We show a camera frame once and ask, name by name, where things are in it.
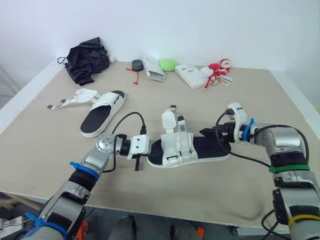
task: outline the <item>gray tape roll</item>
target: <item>gray tape roll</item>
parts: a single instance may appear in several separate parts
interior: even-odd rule
[[[144,64],[142,63],[141,60],[136,59],[131,62],[131,67],[133,70],[140,72],[144,69]]]

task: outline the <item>green sponge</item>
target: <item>green sponge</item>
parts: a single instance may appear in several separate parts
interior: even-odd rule
[[[172,72],[179,63],[174,59],[163,59],[159,61],[159,64],[163,71]]]

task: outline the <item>white ball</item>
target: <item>white ball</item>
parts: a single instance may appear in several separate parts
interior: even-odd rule
[[[110,63],[115,63],[116,62],[116,57],[115,56],[109,56],[109,62]]]
[[[214,71],[207,66],[204,66],[203,68],[201,68],[200,72],[202,72],[203,75],[205,75],[207,78],[210,77],[212,74],[214,74]]]

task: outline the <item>blue cable tie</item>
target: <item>blue cable tie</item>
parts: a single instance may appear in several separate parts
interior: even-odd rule
[[[94,176],[97,180],[99,179],[99,174],[96,173],[95,171],[93,171],[92,169],[86,167],[86,166],[82,166],[77,162],[71,161],[70,165],[73,166],[75,169],[80,169],[82,171],[85,171],[89,174],[91,174],[92,176]]]
[[[245,127],[244,132],[243,132],[243,140],[244,140],[244,141],[250,142],[250,140],[248,140],[248,132],[249,132],[251,126],[252,126],[254,123],[255,123],[255,119],[254,119],[254,118],[251,118],[249,125]]]
[[[25,215],[28,218],[35,221],[34,226],[36,226],[36,227],[44,226],[44,227],[49,227],[49,228],[55,229],[63,235],[64,240],[67,240],[67,231],[62,226],[59,226],[59,225],[52,223],[52,222],[44,221],[43,218],[41,218],[41,217],[38,218],[30,212],[26,212]]]

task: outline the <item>black insole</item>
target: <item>black insole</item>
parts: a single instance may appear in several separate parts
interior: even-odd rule
[[[222,143],[222,145],[229,151],[231,146],[229,143]],[[228,155],[219,145],[217,138],[206,136],[193,137],[193,146],[198,154],[199,159],[217,158]],[[154,142],[151,146],[151,153],[157,156],[149,156],[149,161],[154,165],[162,165],[163,150],[161,148],[161,139]]]
[[[97,131],[110,115],[111,106],[99,106],[89,112],[81,124],[81,132],[90,134]]]

